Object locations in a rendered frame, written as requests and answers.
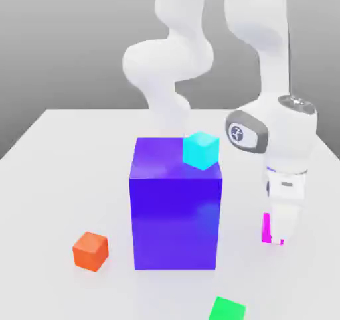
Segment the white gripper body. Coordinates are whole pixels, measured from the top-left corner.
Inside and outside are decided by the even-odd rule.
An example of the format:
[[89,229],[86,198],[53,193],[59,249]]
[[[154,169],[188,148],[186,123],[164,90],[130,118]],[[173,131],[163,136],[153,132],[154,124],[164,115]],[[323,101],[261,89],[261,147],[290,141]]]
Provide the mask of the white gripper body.
[[303,205],[293,200],[269,199],[270,222],[296,222]]

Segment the small green cube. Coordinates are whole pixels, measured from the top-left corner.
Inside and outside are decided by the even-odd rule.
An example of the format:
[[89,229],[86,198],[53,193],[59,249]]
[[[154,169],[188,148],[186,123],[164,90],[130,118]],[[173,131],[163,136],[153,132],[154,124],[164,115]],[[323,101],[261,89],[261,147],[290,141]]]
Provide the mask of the small green cube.
[[209,320],[244,320],[246,306],[223,297],[217,297]]

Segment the large blue box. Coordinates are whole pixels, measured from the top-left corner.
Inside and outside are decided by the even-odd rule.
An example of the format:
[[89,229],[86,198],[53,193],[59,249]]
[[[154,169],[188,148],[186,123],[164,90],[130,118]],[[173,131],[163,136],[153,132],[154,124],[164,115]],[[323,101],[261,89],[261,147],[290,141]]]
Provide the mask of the large blue box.
[[216,267],[222,173],[183,162],[183,139],[139,137],[129,174],[134,267]]

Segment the small cyan cube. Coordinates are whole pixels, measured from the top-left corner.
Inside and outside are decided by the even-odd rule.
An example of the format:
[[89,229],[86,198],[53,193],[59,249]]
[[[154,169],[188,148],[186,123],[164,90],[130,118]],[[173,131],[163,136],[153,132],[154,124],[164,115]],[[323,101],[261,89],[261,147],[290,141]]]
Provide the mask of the small cyan cube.
[[183,162],[202,171],[218,162],[220,138],[196,132],[183,139]]

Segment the small orange cube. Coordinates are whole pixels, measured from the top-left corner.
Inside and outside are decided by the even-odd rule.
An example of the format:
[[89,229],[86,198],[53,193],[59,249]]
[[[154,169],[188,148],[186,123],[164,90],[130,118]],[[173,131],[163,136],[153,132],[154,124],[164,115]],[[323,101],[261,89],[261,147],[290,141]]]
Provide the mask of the small orange cube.
[[97,272],[109,256],[108,239],[85,232],[73,245],[72,252],[76,266]]

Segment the small magenta cube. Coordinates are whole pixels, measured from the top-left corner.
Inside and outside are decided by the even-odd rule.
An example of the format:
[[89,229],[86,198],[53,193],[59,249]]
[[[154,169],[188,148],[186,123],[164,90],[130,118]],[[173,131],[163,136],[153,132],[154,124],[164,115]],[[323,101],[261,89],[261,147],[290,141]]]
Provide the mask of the small magenta cube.
[[[275,215],[273,219],[282,219],[282,217],[279,217],[278,215]],[[267,244],[278,244],[279,246],[283,246],[284,242],[272,242],[271,241],[271,227],[270,227],[270,213],[265,212],[263,214],[262,218],[262,242]]]

